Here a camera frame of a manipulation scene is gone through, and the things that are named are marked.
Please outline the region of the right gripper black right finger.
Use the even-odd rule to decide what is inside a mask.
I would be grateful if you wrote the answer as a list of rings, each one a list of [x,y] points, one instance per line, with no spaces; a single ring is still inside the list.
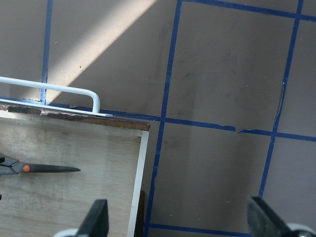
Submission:
[[[247,224],[253,237],[293,236],[291,229],[261,197],[248,198]]]

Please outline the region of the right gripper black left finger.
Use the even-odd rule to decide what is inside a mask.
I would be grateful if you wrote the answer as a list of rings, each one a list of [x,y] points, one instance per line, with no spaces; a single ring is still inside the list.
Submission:
[[[109,233],[108,203],[106,199],[94,201],[80,225],[78,237],[106,237]]]

